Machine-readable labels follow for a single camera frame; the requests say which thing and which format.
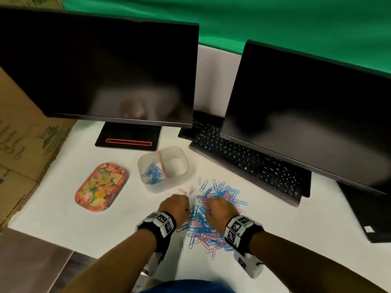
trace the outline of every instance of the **white wall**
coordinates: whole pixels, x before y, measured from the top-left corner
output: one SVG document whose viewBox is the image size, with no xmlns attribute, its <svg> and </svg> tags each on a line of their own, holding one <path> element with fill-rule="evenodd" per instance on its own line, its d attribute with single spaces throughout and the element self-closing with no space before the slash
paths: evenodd
<svg viewBox="0 0 391 293">
<path fill-rule="evenodd" d="M 194 109 L 225 116 L 241 55 L 198 45 Z"/>
</svg>

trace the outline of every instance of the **green backdrop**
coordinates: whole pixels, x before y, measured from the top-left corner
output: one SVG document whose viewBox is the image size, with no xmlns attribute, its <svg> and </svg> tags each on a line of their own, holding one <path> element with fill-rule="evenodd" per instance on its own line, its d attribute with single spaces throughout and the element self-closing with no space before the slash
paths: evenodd
<svg viewBox="0 0 391 293">
<path fill-rule="evenodd" d="M 200 44 L 238 54 L 252 39 L 391 73 L 391 0 L 61 2 L 70 11 L 196 22 Z"/>
</svg>

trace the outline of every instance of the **monitor screen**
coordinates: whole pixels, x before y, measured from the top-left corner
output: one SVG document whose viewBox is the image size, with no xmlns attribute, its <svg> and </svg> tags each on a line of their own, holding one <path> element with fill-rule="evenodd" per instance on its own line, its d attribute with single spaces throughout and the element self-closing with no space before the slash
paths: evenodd
<svg viewBox="0 0 391 293">
<path fill-rule="evenodd" d="M 249 41 L 222 137 L 391 193 L 390 88 L 385 74 Z"/>
<path fill-rule="evenodd" d="M 0 67 L 47 115 L 192 124 L 197 24 L 0 7 Z"/>
</svg>

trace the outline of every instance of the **translucent plastic box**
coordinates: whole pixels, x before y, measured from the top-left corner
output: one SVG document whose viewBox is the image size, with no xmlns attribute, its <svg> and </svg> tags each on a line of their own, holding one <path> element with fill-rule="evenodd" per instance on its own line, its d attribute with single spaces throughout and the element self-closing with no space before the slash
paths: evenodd
<svg viewBox="0 0 391 293">
<path fill-rule="evenodd" d="M 185 182 L 189 162 L 180 147 L 171 146 L 140 157 L 141 181 L 151 193 L 159 193 Z"/>
</svg>

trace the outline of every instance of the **pile of paper clips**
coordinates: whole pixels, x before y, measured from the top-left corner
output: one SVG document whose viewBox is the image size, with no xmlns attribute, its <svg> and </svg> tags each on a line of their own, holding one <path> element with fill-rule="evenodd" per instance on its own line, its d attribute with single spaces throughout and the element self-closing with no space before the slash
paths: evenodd
<svg viewBox="0 0 391 293">
<path fill-rule="evenodd" d="M 208 180 L 205 180 L 200 188 L 201 192 L 204 191 L 207 184 Z M 226 186 L 225 182 L 217 184 L 216 180 L 213 179 L 213 187 L 209 188 L 202 195 L 197 196 L 198 202 L 201 203 L 201 205 L 195 205 L 190 208 L 191 218 L 187 224 L 177 230 L 180 232 L 187 229 L 190 232 L 188 234 L 188 236 L 191 237 L 189 243 L 190 249 L 193 248 L 194 244 L 201 243 L 206 248 L 206 253 L 212 254 L 212 260 L 214 260 L 217 250 L 223 249 L 224 251 L 233 251 L 233 248 L 224 241 L 224 235 L 219 234 L 209 226 L 209 223 L 205 218 L 207 212 L 205 205 L 207 199 L 210 197 L 223 197 L 231 202 L 240 214 L 243 214 L 244 211 L 240 210 L 239 206 L 247 206 L 248 203 L 236 199 L 236 196 L 239 193 L 240 191 L 238 189 L 233 189 L 228 185 Z"/>
<path fill-rule="evenodd" d="M 163 182 L 165 179 L 163 177 L 163 171 L 152 163 L 149 167 L 149 170 L 143 175 L 144 177 L 152 176 L 151 180 L 147 182 L 148 185 L 157 184 Z"/>
</svg>

